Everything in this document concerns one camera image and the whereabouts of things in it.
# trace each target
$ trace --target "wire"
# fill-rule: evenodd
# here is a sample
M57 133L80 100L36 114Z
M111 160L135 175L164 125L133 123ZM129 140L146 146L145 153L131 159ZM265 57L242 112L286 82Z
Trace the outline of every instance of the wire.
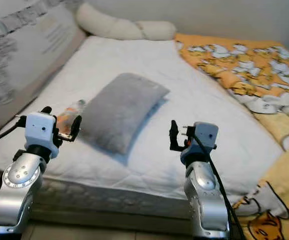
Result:
M14 131L17 127L18 127L18 125L15 124L13 127L11 127L10 129L6 130L4 133L2 133L0 135L0 139L5 137L7 134L11 133L12 131Z
M221 192L222 195L223 195L225 206L226 206L227 209L229 209L229 212L231 212L231 214L232 214L232 216L233 216L233 219L234 219L235 223L237 224L240 237L241 237L243 240L245 240L245 236L244 236L244 234L243 234L243 230L242 230L242 227L241 227L241 225L240 225L240 222L239 222L239 220L238 220L238 218L237 218L237 216L236 216L236 214L235 214L235 212L234 212L234 210L233 210L233 208L232 208L232 206L231 206L231 204L230 204L230 202L229 202L229 200L228 200L228 197L227 197L226 192L225 192L225 190L224 190L224 186L223 186L222 181L221 181L221 179L220 179L219 173L218 173L218 171L216 170L216 168L215 168L215 166L214 166L214 164L213 164L213 162L212 162L212 159L211 159L211 157L210 157L210 154L207 152L207 150L205 149L204 145L202 144L202 142L200 141L200 139L199 139L195 134L193 134L193 138L194 138L194 140L196 140L196 142L199 144L199 146L200 146L200 148L202 149L203 153L208 156L209 162L210 162L210 166L211 166L211 168L212 168L212 171L213 171L216 179L217 179L218 182L219 182L220 192ZM229 225L232 224L232 220L231 220L231 217L230 217L230 216L228 216L228 221L229 221Z

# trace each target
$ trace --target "white wall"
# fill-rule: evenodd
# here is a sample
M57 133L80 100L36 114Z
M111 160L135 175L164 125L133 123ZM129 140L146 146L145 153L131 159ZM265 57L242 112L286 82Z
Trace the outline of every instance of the white wall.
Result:
M289 0L88 0L112 16L167 20L186 34L274 40L289 48Z

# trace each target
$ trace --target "bed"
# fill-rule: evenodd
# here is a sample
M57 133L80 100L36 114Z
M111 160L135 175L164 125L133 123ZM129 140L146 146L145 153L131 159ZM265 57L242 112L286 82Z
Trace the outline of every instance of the bed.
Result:
M52 113L59 115L72 102L90 101L117 75L127 72L157 82L170 93L144 120L126 155L106 152L81 137L64 143L59 156L48 164L44 185L35 199L34 218L118 227L123 217L115 223L107 219L119 213L129 216L129 226L123 225L127 228L134 228L135 216L148 217L152 223L154 217L187 223L185 166L179 153L169 150L172 119L180 125L196 121L218 125L218 148L211 157L232 203L250 192L281 155L281 147L251 113L211 77L188 65L172 40L90 36L20 114L51 106ZM0 140L0 173L24 143L22 128ZM166 225L161 227L163 231L187 231Z

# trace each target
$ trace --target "gray pillow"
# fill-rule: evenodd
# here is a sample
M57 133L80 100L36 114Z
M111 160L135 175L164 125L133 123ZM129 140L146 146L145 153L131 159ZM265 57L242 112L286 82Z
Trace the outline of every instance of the gray pillow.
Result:
M147 113L168 92L142 76L122 73L84 108L81 135L106 150L125 154Z

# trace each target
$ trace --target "yellow bedsheet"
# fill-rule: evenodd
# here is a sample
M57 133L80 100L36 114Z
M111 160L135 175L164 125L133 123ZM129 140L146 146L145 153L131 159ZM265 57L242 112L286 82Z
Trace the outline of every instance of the yellow bedsheet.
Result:
M284 149L234 208L248 239L289 240L289 51L273 41L184 34L175 40L181 56L244 104Z

